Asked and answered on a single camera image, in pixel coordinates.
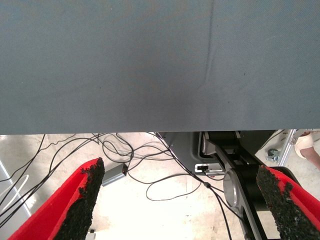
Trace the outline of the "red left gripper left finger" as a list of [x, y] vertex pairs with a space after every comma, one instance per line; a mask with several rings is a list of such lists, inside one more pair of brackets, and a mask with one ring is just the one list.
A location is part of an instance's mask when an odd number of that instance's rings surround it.
[[9, 239], [84, 240], [104, 174], [100, 157], [80, 165]]

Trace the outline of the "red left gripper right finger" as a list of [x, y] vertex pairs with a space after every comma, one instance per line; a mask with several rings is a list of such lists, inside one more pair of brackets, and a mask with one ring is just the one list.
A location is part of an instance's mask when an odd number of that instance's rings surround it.
[[320, 238], [320, 201], [283, 172], [260, 166], [257, 185], [282, 240]]

